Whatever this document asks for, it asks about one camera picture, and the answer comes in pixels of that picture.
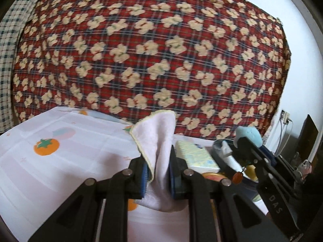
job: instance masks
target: blue and white checkered fabric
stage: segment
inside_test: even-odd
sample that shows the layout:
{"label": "blue and white checkered fabric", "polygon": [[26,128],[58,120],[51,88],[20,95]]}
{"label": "blue and white checkered fabric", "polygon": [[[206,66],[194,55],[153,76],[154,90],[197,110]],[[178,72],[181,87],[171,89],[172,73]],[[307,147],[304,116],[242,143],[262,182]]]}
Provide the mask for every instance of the blue and white checkered fabric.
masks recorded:
{"label": "blue and white checkered fabric", "polygon": [[37,0],[15,0],[0,23],[0,133],[14,126],[11,76],[20,35]]}

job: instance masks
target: orange bead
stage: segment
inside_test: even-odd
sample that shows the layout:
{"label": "orange bead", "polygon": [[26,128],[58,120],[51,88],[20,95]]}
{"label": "orange bead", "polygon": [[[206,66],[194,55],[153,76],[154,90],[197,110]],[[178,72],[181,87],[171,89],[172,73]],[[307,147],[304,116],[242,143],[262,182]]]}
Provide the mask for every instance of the orange bead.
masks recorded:
{"label": "orange bead", "polygon": [[137,208],[137,204],[133,199],[128,199],[128,211],[135,210]]}
{"label": "orange bead", "polygon": [[241,172],[237,172],[233,175],[232,183],[236,185],[240,184],[242,182],[242,179],[243,179],[243,174]]}

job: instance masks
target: white towel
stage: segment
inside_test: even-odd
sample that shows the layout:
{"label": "white towel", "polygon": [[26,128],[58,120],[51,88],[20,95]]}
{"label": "white towel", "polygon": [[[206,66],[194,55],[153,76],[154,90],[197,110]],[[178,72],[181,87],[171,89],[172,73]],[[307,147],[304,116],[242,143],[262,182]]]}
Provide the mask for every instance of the white towel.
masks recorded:
{"label": "white towel", "polygon": [[180,211],[187,205],[186,201],[173,200],[169,191],[167,171],[175,125],[175,112],[160,110],[139,121],[130,130],[152,175],[145,197],[135,202],[162,212]]}

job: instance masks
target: checkered cloth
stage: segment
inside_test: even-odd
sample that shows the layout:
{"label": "checkered cloth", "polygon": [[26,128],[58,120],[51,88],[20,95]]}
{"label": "checkered cloth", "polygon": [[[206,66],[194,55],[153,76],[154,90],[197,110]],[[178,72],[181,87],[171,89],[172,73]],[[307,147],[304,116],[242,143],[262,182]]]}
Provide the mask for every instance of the checkered cloth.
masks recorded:
{"label": "checkered cloth", "polygon": [[0,133],[14,126],[11,109],[11,77],[22,30],[37,0],[15,0],[0,23]]}
{"label": "checkered cloth", "polygon": [[177,113],[175,133],[263,135],[290,66],[279,19],[246,0],[39,0],[15,65],[21,121],[58,105],[135,123]]}

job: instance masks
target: white wall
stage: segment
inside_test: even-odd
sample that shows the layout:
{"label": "white wall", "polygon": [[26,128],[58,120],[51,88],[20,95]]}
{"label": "white wall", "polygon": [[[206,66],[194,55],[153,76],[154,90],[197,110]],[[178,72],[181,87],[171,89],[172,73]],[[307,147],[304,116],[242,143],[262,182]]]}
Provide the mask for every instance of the white wall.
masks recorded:
{"label": "white wall", "polygon": [[[292,0],[248,0],[267,13],[278,17],[283,25],[292,52],[291,67],[281,97],[278,112],[290,113],[294,122],[292,136],[298,138],[309,114],[319,131],[323,126],[323,61],[314,36]],[[278,119],[266,146],[275,151],[280,134]],[[291,138],[285,151],[295,144]]]}

